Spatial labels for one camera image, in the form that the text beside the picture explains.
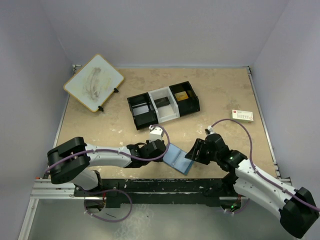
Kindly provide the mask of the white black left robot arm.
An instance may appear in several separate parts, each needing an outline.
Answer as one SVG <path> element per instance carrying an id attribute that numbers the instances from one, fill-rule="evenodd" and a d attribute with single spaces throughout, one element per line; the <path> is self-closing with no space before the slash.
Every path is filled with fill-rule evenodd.
<path id="1" fill-rule="evenodd" d="M 89 192 L 102 188 L 100 174 L 89 167 L 141 168 L 162 162 L 168 150 L 169 145 L 161 139 L 107 148 L 87 144 L 78 136 L 48 151 L 45 173 L 54 185 L 73 183 Z"/>

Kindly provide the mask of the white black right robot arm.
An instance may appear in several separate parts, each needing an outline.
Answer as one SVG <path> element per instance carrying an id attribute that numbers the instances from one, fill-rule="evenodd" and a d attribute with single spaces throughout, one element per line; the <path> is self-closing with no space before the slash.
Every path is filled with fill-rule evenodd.
<path id="1" fill-rule="evenodd" d="M 217 163 L 228 173 L 224 180 L 237 194 L 272 213 L 295 238 L 301 239 L 320 217 L 309 190 L 296 189 L 253 166 L 243 153 L 229 149 L 217 133 L 209 134 L 205 139 L 198 138 L 185 157 L 204 165 Z"/>

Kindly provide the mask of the blue leather card holder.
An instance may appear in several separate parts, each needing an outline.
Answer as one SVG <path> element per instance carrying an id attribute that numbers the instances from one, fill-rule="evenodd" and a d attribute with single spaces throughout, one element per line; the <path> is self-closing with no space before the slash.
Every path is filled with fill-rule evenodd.
<path id="1" fill-rule="evenodd" d="M 171 143 L 168 151 L 163 156 L 163 161 L 171 168 L 186 176 L 194 163 L 194 161 L 186 158 L 186 155 L 185 151 Z"/>

